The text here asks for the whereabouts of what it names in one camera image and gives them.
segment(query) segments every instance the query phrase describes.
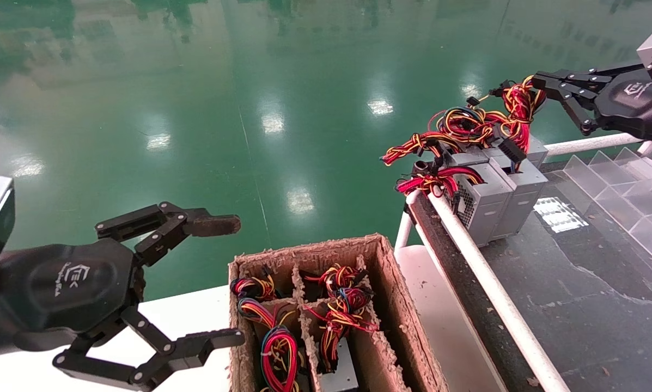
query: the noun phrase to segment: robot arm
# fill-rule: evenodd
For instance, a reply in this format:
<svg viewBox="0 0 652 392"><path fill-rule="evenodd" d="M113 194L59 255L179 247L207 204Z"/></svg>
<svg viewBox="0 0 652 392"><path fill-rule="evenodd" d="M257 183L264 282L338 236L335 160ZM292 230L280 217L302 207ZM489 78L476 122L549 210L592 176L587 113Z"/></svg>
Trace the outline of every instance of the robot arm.
<svg viewBox="0 0 652 392"><path fill-rule="evenodd" d="M10 179L0 177L0 246L13 227ZM137 306L143 266L153 266L188 236L236 233L238 216L171 203L148 206L96 225L99 240L83 246L47 245L0 256L0 354L71 345L52 364L67 375L132 390L154 390L177 370L201 367L216 349L243 344L239 330L215 330L172 341ZM149 234L134 251L122 241ZM94 346L130 327L156 354L131 367L87 357Z"/></svg>
<svg viewBox="0 0 652 392"><path fill-rule="evenodd" d="M652 141L652 35L637 52L643 64L537 72L532 85L559 101L585 136L602 128Z"/></svg>

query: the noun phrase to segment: cardboard divider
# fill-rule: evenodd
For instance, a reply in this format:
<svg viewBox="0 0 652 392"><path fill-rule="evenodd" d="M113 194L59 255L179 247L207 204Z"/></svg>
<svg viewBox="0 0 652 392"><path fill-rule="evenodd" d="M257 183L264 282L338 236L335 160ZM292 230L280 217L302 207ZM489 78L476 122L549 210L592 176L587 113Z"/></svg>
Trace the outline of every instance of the cardboard divider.
<svg viewBox="0 0 652 392"><path fill-rule="evenodd" d="M367 270L360 286L375 292L373 302L365 307L363 317L380 326L378 332L364 332L351 328L348 345L355 365L359 390L377 392L446 392L448 387L435 359L430 343L417 315L413 300L408 293L405 279L393 257L388 240L380 234L361 238L326 241L313 245L297 246L282 250L268 250L256 255L237 256L229 265L229 280L233 276L260 271L268 263L280 283L289 280L293 288L292 305L299 310L301 339L306 346L313 392L321 392L320 375L316 374L318 353L323 331L321 323L308 309L325 315L332 298L314 302L305 298L305 285L300 270L322 273L331 265L349 265ZM246 332L246 320L235 312L236 298L231 298L230 325ZM231 349L231 390L254 392L256 380L249 353L256 348L253 333L246 336L246 344Z"/></svg>
<svg viewBox="0 0 652 392"><path fill-rule="evenodd" d="M275 290L279 292L283 298L294 297L294 281L291 277L293 274L293 265L291 263L281 262L278 260L264 260L245 263L239 266L239 276L241 277L256 277L264 279L265 274L263 268L267 267L272 272L273 281L275 282Z"/></svg>
<svg viewBox="0 0 652 392"><path fill-rule="evenodd" d="M390 247L362 256L370 270L371 288L378 294L373 306L381 319L380 329L385 332L386 340L396 352L398 364L403 367L406 385L412 390L435 390L435 385L439 385L439 390L447 390L446 382L437 370L437 360L429 354L428 337L398 265L377 262L380 258L392 257Z"/></svg>

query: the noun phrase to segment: white table surface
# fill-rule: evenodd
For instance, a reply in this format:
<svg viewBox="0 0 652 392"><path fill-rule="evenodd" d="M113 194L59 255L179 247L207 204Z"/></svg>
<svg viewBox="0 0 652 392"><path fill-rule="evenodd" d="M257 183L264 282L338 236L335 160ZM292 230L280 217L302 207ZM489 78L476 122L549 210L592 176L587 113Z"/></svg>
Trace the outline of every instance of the white table surface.
<svg viewBox="0 0 652 392"><path fill-rule="evenodd" d="M450 390L504 390L460 303L446 278L438 273L425 247L403 248L398 260ZM229 289L223 286L145 302L139 305L139 310L169 338L177 339L188 333L228 328L228 306ZM52 387L56 387L57 392L122 390L72 379L52 367L52 359L63 349L1 355L0 392L34 388L53 390ZM133 366L145 362L153 354L154 350L129 328L106 345L89 352L91 357ZM228 365L229 350L214 351L204 367L177 372L156 390L228 391Z"/></svg>

